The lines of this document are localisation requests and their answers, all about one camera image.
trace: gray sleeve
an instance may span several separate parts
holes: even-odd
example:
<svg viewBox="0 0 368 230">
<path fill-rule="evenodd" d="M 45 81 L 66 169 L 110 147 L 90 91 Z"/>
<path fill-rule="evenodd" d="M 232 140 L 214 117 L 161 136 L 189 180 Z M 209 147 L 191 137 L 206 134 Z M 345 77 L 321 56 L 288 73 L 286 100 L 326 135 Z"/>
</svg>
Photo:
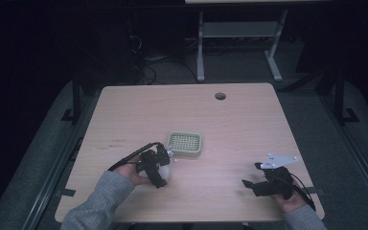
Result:
<svg viewBox="0 0 368 230">
<path fill-rule="evenodd" d="M 326 230 L 324 223 L 309 205 L 284 214 L 286 222 L 294 230 Z"/>
<path fill-rule="evenodd" d="M 89 198 L 65 216 L 61 229 L 107 229 L 133 189 L 133 183 L 118 172 L 104 172 Z"/>
</svg>

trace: handheld controller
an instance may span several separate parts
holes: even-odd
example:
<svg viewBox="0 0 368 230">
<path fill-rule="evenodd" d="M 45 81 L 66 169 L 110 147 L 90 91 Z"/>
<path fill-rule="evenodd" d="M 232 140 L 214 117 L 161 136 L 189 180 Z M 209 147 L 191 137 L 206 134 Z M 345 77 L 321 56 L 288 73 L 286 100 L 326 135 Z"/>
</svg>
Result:
<svg viewBox="0 0 368 230">
<path fill-rule="evenodd" d="M 153 146 L 156 146 L 157 151 L 150 149 Z M 118 161 L 108 170 L 114 171 L 115 169 L 124 164 L 131 163 L 129 162 L 129 160 L 131 160 L 134 156 L 139 154 L 140 154 L 140 161 L 136 163 L 136 171 L 138 173 L 141 171 L 145 171 L 146 174 L 148 175 L 150 182 L 157 189 L 167 185 L 167 181 L 161 177 L 158 170 L 159 167 L 170 164 L 170 156 L 172 155 L 172 153 L 169 150 L 166 150 L 163 144 L 158 142 L 145 145 L 144 147 L 138 149 L 129 156 Z"/>
<path fill-rule="evenodd" d="M 301 180 L 295 175 L 291 174 L 284 165 L 297 161 L 296 157 L 285 157 L 281 155 L 269 154 L 268 159 L 263 163 L 255 163 L 255 167 L 258 170 L 264 172 L 264 176 L 267 181 L 260 183 L 253 183 L 247 180 L 242 180 L 244 187 L 252 189 L 256 196 L 272 196 L 282 195 L 283 199 L 287 200 L 292 196 L 293 191 L 297 192 L 315 211 L 315 205 L 312 201 L 307 188 L 302 184 Z M 294 185 L 294 179 L 296 177 L 307 193 L 304 193 L 301 188 Z"/>
</svg>

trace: table top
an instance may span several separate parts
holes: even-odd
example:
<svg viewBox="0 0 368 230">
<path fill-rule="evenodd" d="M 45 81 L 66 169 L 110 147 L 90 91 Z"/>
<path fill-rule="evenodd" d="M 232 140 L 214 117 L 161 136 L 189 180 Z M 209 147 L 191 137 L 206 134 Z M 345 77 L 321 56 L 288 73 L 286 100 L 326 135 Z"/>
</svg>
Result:
<svg viewBox="0 0 368 230">
<path fill-rule="evenodd" d="M 217 100 L 224 93 L 226 99 Z M 201 154 L 170 164 L 168 185 L 137 186 L 118 207 L 119 222 L 263 221 L 282 219 L 276 204 L 255 197 L 242 179 L 265 181 L 255 162 L 269 153 L 297 156 L 288 165 L 307 187 L 310 176 L 272 85 L 268 83 L 106 87 L 94 111 L 56 212 L 69 210 L 94 191 L 102 173 L 142 146 L 166 144 L 171 131 L 197 132 Z M 324 210 L 312 195 L 319 217 Z"/>
</svg>

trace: black cable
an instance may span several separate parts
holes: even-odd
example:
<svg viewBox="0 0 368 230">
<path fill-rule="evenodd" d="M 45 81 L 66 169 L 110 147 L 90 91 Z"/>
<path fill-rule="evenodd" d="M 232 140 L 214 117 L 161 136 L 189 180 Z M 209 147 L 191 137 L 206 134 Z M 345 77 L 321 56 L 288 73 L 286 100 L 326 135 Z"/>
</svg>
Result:
<svg viewBox="0 0 368 230">
<path fill-rule="evenodd" d="M 162 82 L 162 81 L 160 81 L 160 80 L 156 80 L 156 82 L 159 82 L 159 83 L 161 83 L 161 84 L 166 84 L 165 82 Z"/>
<path fill-rule="evenodd" d="M 161 145 L 159 142 L 155 142 L 155 143 L 149 143 L 141 148 L 139 148 L 138 150 L 134 151 L 133 153 L 131 153 L 129 156 L 122 158 L 120 161 L 116 162 L 113 166 L 111 166 L 108 170 L 109 171 L 114 171 L 116 170 L 118 167 L 123 166 L 124 164 L 126 164 L 131 158 L 135 157 L 136 155 L 140 154 L 142 151 L 147 150 L 153 146 L 156 145 Z"/>
<path fill-rule="evenodd" d="M 307 193 L 304 193 L 304 191 L 301 188 L 299 188 L 296 185 L 293 185 L 293 184 L 288 183 L 287 181 L 285 181 L 284 179 L 282 179 L 280 177 L 273 176 L 273 178 L 275 178 L 275 179 L 277 179 L 279 181 L 282 181 L 283 183 L 285 183 L 288 186 L 290 186 L 295 192 L 297 192 L 304 199 L 304 201 L 306 201 L 306 203 L 312 208 L 313 211 L 316 211 L 315 204 L 314 204 L 314 202 L 312 200 L 312 197 L 311 197 L 308 189 L 304 185 L 304 183 L 296 175 L 294 175 L 292 173 L 290 173 L 290 175 L 293 176 L 293 177 L 295 177 L 301 183 L 301 185 L 304 187 L 304 189 L 306 190 Z"/>
<path fill-rule="evenodd" d="M 143 66 L 143 68 L 148 68 L 148 69 L 150 69 L 150 70 L 151 70 L 151 72 L 153 72 L 154 77 L 152 78 L 152 80 L 151 80 L 151 81 L 148 81 L 148 76 L 147 76 L 145 73 L 143 73 L 143 75 L 144 75 L 144 77 L 145 77 L 146 81 L 148 82 L 148 85 L 153 84 L 153 83 L 156 81 L 156 78 L 157 78 L 157 73 L 156 73 L 156 71 L 155 71 L 153 68 L 151 68 L 151 67 L 149 67 L 149 66 L 147 66 L 147 65 Z"/>
<path fill-rule="evenodd" d="M 161 63 L 178 63 L 178 64 L 183 65 L 184 67 L 186 67 L 191 72 L 191 74 L 193 75 L 193 78 L 195 79 L 195 82 L 197 82 L 196 74 L 193 72 L 193 70 L 188 65 L 186 65 L 185 63 L 183 63 L 181 61 L 178 61 L 178 60 L 157 60 L 157 61 L 155 61 L 153 63 L 149 63 L 149 64 L 161 64 Z"/>
<path fill-rule="evenodd" d="M 211 45 L 208 44 L 208 42 L 204 43 L 205 44 L 204 54 L 206 56 L 222 56 L 222 55 L 226 55 L 226 54 L 235 52 L 237 50 L 237 47 L 233 43 L 228 42 L 228 41 L 215 41 L 215 43 L 216 43 L 216 45 L 215 45 L 215 47 L 212 48 L 212 51 L 208 50 L 208 49 L 211 49 Z M 221 49 L 219 46 L 222 46 L 223 49 L 226 49 L 226 51 L 218 52 L 218 50 Z"/>
<path fill-rule="evenodd" d="M 309 193 L 309 190 L 306 188 L 306 186 L 303 184 L 303 182 L 300 180 L 300 178 L 298 178 L 295 174 L 293 174 L 293 173 L 290 173 L 290 175 L 292 176 L 292 177 L 294 177 L 294 178 L 296 178 L 299 182 L 300 182 L 300 184 L 303 186 L 303 188 L 304 188 L 304 190 L 306 191 L 306 193 L 307 193 L 307 195 L 310 197 L 310 199 L 312 200 L 312 197 L 311 197 L 311 195 L 310 195 L 310 193 Z"/>
</svg>

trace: hand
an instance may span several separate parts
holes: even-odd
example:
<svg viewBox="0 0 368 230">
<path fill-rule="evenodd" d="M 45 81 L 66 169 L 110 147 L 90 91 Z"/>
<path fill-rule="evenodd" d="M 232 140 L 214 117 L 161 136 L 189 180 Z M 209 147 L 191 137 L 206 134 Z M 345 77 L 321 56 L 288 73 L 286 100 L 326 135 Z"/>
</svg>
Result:
<svg viewBox="0 0 368 230">
<path fill-rule="evenodd" d="M 138 162 L 140 159 L 140 155 L 133 157 L 130 162 Z M 141 184 L 150 184 L 150 180 L 145 177 L 141 176 L 136 172 L 136 164 L 125 164 L 120 166 L 114 170 L 114 172 L 118 172 L 121 175 L 128 178 L 135 186 Z"/>
<path fill-rule="evenodd" d="M 295 182 L 295 180 L 292 184 L 298 186 L 298 183 Z M 271 195 L 270 197 L 276 201 L 277 205 L 279 205 L 284 213 L 292 212 L 307 204 L 306 201 L 304 201 L 304 199 L 295 192 L 295 190 L 292 191 L 292 195 L 289 199 L 283 199 L 283 195 Z"/>
</svg>

